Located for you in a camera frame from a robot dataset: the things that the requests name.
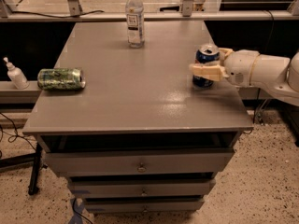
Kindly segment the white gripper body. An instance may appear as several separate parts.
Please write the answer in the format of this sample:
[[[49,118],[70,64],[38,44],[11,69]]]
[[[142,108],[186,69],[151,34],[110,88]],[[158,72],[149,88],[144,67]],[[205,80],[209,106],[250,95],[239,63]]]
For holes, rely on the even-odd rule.
[[[227,80],[236,86],[248,87],[249,75],[253,63],[258,58],[258,51],[242,49],[231,53],[224,61]]]

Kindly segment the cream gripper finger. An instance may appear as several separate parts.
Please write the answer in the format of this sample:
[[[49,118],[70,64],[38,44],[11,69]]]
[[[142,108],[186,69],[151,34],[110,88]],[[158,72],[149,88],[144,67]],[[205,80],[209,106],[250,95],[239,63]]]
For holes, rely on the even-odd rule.
[[[228,49],[228,48],[219,48],[219,52],[220,52],[220,60],[225,61],[226,58],[230,54],[232,54],[234,51],[232,49]]]
[[[222,79],[229,77],[225,68],[218,63],[213,65],[200,65],[199,63],[192,63],[189,65],[189,69],[194,76],[202,77],[212,81],[221,81]]]

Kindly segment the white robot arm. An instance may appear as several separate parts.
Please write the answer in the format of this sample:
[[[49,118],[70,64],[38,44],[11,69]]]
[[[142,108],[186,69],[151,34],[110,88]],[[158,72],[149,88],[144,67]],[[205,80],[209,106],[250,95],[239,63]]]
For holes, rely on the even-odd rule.
[[[242,88],[255,87],[273,98],[299,106],[299,53],[291,59],[264,55],[255,50],[220,48],[220,59],[192,63],[191,72],[212,81],[226,79]]]

